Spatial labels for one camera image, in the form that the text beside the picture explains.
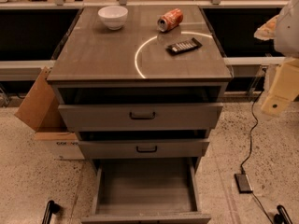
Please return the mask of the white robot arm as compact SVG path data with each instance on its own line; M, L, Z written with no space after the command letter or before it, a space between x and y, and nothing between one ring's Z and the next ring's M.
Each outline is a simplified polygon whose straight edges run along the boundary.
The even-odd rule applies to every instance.
M299 95L299 0L290 0L254 37L273 39L275 51L285 56L261 106L265 114L277 117Z

